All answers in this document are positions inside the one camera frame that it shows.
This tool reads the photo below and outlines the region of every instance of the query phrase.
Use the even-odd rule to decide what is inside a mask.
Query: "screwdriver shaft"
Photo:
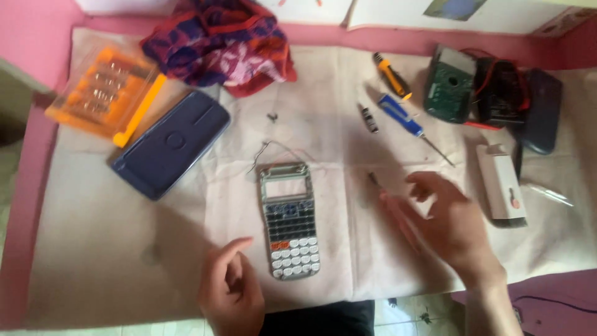
[[[433,148],[433,149],[434,149],[434,150],[435,150],[435,151],[436,151],[436,152],[437,152],[439,155],[441,155],[441,156],[444,158],[444,160],[446,160],[446,161],[447,161],[447,162],[450,164],[450,166],[452,166],[452,167],[456,168],[456,166],[455,166],[455,165],[452,163],[452,161],[450,161],[450,160],[449,160],[449,159],[446,157],[446,155],[444,155],[444,153],[440,152],[440,151],[439,151],[439,149],[438,149],[438,148],[437,148],[437,147],[436,147],[436,146],[435,146],[435,145],[434,145],[434,144],[433,144],[431,141],[429,141],[429,139],[428,139],[428,138],[427,138],[427,137],[426,137],[424,134],[421,134],[419,137],[420,137],[421,139],[423,139],[423,141],[425,141],[425,142],[426,142],[426,143],[427,143],[427,144],[428,144],[428,145],[429,145],[431,148]]]

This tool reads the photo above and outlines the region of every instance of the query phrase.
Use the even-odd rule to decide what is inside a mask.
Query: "person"
[[[424,202],[435,195],[425,218],[402,200],[400,208],[420,237],[460,276],[467,290],[467,335],[522,335],[507,292],[506,271],[491,250],[481,209],[450,181],[434,172],[416,172],[410,196]],[[259,281],[241,252],[252,238],[230,242],[208,254],[198,304],[216,335],[373,335],[373,302],[336,303],[265,314]]]

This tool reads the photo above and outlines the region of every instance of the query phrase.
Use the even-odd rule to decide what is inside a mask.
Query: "white cloth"
[[[95,35],[75,29],[73,55]],[[438,171],[487,211],[475,145],[501,142],[511,148],[513,140],[505,131],[479,131],[428,116],[421,102],[429,58],[385,55],[413,88],[404,108],[456,164],[452,168],[375,107],[364,84],[387,90],[371,53],[340,47],[293,47],[292,53],[296,83],[274,83],[243,99],[221,92],[220,101],[232,116],[230,127],[158,202],[144,198],[111,171],[108,163],[114,153],[109,143],[60,127],[39,223],[29,326],[196,315],[207,242],[224,245],[242,236],[255,237],[245,253],[257,270],[270,311],[462,288],[436,258],[415,255],[404,238],[393,236],[367,174],[375,172],[382,185],[400,194],[406,173]],[[558,74],[566,91],[556,151],[547,157],[526,151],[522,169],[523,177],[565,194],[577,206],[565,207],[524,190],[527,228],[488,224],[491,244],[511,282],[597,267],[594,205],[587,192],[587,185],[597,190],[597,180],[595,173],[583,178],[573,136],[582,130],[583,141],[594,138],[584,111],[597,106],[590,95],[597,93],[596,74]],[[168,81],[148,120],[167,111],[186,90]],[[357,103],[370,108],[378,134],[368,132]],[[275,124],[266,116],[271,112],[279,115]],[[315,159],[307,161],[321,270],[308,279],[280,282],[269,274],[256,173],[246,174],[264,140],[305,150]],[[582,148],[590,149],[581,152],[583,163],[595,162],[595,145]],[[258,163],[293,161],[283,154],[271,144]]]

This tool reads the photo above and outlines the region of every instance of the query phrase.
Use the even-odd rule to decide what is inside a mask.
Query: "blue screwdriver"
[[[389,115],[394,120],[399,122],[400,125],[402,125],[405,130],[407,130],[409,133],[411,133],[415,137],[421,138],[429,146],[431,146],[431,148],[433,148],[433,150],[435,150],[437,153],[439,153],[439,155],[441,155],[444,158],[444,160],[446,160],[450,164],[450,166],[456,168],[456,166],[452,163],[452,161],[450,161],[446,157],[446,155],[444,155],[444,153],[440,152],[439,149],[433,143],[431,143],[431,141],[429,141],[429,139],[423,133],[423,128],[421,127],[421,125],[417,124],[417,122],[414,121],[411,118],[411,116],[408,115],[408,113],[406,111],[404,111],[402,106],[400,106],[400,104],[398,102],[393,100],[392,97],[389,96],[389,94],[384,94],[383,97],[381,97],[381,99],[379,100],[379,102],[377,104],[379,105],[379,107],[381,107],[384,110],[384,112],[387,115]]]

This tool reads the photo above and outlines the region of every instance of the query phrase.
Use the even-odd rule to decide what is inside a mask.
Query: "calculator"
[[[280,194],[280,188],[273,193],[268,187],[289,182],[302,188],[287,188],[287,193]],[[309,166],[290,163],[265,168],[260,171],[260,189],[274,278],[298,280],[317,274],[321,263]]]

